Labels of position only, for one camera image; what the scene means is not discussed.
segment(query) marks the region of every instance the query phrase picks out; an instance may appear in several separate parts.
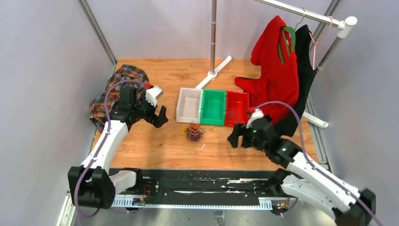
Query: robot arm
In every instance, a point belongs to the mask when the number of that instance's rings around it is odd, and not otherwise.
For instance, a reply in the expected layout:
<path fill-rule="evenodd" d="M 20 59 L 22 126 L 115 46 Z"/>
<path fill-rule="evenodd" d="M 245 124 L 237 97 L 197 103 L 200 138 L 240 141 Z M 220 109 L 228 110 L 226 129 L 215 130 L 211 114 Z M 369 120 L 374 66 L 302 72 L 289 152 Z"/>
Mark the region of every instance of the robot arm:
<path fill-rule="evenodd" d="M 368 189 L 359 191 L 358 188 L 342 181 L 303 153 L 298 145 L 280 138 L 260 109 L 251 112 L 251 118 L 246 124 L 235 125 L 228 138 L 233 147 L 238 146 L 239 136 L 243 136 L 243 147 L 253 146 L 265 152 L 273 163 L 289 170 L 279 169 L 269 179 L 266 189 L 272 190 L 275 195 L 300 198 L 324 211 L 339 226 L 365 226 L 371 221 L 371 216 L 356 198 L 362 200 L 375 213 L 375 194 Z M 300 180 L 290 172 L 306 181 Z"/>
<path fill-rule="evenodd" d="M 105 128 L 111 123 L 110 131 L 104 130 L 93 150 L 101 149 L 97 157 L 95 151 L 82 162 L 79 167 L 71 167 L 68 172 L 68 181 L 73 196 L 75 186 L 83 171 L 94 159 L 83 178 L 78 192 L 80 206 L 109 209 L 116 195 L 129 189 L 133 192 L 140 191 L 143 187 L 143 176 L 140 169 L 124 168 L 118 174 L 109 176 L 109 169 L 115 153 L 128 134 L 131 126 L 141 119 L 156 128 L 168 121 L 166 107 L 162 106 L 159 115 L 155 114 L 157 100 L 163 94 L 162 89 L 155 86 L 146 90 L 145 95 L 137 98 L 137 90 L 133 87 L 123 87 L 120 98 L 110 112 L 111 121 L 105 123 Z"/>

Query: red bin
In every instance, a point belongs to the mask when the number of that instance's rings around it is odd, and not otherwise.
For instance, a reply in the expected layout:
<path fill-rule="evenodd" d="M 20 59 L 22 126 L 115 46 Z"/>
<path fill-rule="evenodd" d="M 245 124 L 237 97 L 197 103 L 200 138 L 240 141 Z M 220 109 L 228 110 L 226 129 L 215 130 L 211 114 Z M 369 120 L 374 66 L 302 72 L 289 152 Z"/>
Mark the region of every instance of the red bin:
<path fill-rule="evenodd" d="M 227 91 L 225 126 L 234 126 L 236 123 L 247 123 L 249 94 L 246 92 Z"/>

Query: wooden floor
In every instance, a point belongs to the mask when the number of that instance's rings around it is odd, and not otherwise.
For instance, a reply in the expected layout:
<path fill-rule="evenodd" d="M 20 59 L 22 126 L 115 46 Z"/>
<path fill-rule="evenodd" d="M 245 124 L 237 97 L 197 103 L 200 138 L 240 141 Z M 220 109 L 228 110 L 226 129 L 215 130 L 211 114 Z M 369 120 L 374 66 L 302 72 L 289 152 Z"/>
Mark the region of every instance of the wooden floor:
<path fill-rule="evenodd" d="M 187 123 L 176 122 L 176 107 L 181 87 L 194 88 L 209 71 L 209 59 L 125 59 L 123 64 L 142 68 L 150 83 L 161 87 L 164 95 L 159 105 L 167 107 L 169 122 L 156 129 L 144 120 L 132 126 L 122 141 L 112 162 L 112 167 L 169 168 L 169 169 L 229 169 L 275 170 L 277 165 L 264 153 L 254 148 L 231 148 L 227 137 L 232 127 L 202 125 L 205 130 L 200 142 L 188 141 L 180 131 Z M 234 77 L 259 77 L 259 67 L 249 60 L 232 60 L 207 89 L 241 90 L 234 84 Z M 305 147 L 317 160 L 315 147 L 307 121 L 302 121 Z M 300 145 L 299 134 L 291 138 Z"/>

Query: pink hanger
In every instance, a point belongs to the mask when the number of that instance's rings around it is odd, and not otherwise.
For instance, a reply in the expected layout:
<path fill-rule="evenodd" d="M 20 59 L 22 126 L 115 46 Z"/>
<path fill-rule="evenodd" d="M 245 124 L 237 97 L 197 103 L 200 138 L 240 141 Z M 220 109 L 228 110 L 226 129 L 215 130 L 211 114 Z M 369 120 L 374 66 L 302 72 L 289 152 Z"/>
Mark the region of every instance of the pink hanger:
<path fill-rule="evenodd" d="M 319 43 L 319 41 L 321 40 L 321 38 L 323 37 L 323 35 L 327 34 L 328 30 L 330 30 L 331 26 L 333 25 L 333 20 L 334 18 L 332 16 L 328 16 L 331 19 L 331 23 L 330 26 L 327 28 L 326 32 L 324 32 L 324 34 L 322 34 L 316 41 L 313 39 L 313 36 L 311 34 L 311 32 L 309 32 L 309 35 L 314 43 L 314 47 L 313 47 L 313 70 L 315 69 L 314 67 L 314 62 L 316 60 L 316 46 Z"/>

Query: plastic storage bin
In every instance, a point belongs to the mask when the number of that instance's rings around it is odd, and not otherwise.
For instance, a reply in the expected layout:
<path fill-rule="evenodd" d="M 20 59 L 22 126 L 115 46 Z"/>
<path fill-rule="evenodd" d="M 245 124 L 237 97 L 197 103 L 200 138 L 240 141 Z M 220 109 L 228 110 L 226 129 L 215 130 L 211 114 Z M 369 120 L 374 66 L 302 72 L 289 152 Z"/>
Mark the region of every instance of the plastic storage bin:
<path fill-rule="evenodd" d="M 202 89 L 180 88 L 179 100 L 176 109 L 176 121 L 200 122 Z"/>
<path fill-rule="evenodd" d="M 249 94 L 245 92 L 227 91 L 225 126 L 234 126 L 236 123 L 247 123 L 250 108 Z"/>
<path fill-rule="evenodd" d="M 226 91 L 204 89 L 201 103 L 201 124 L 224 125 Z"/>

